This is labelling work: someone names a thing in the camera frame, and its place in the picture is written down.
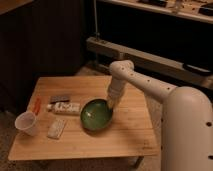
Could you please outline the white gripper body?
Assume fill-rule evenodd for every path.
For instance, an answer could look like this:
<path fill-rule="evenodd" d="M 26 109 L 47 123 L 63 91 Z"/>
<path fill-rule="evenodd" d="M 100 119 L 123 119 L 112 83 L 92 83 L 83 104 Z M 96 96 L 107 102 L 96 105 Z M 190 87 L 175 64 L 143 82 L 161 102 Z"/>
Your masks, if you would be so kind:
<path fill-rule="evenodd" d="M 111 79 L 107 90 L 107 105 L 110 109 L 115 108 L 119 104 L 125 92 L 125 85 L 126 82 L 124 80 L 115 77 Z"/>

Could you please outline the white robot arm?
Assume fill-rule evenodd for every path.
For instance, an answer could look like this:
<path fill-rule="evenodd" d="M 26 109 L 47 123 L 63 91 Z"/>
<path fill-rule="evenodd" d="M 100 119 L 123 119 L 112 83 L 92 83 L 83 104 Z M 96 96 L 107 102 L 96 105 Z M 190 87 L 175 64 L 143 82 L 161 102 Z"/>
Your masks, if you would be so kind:
<path fill-rule="evenodd" d="M 109 66 L 107 103 L 114 108 L 130 83 L 163 104 L 161 171 L 213 171 L 213 105 L 200 90 L 137 73 L 130 60 Z"/>

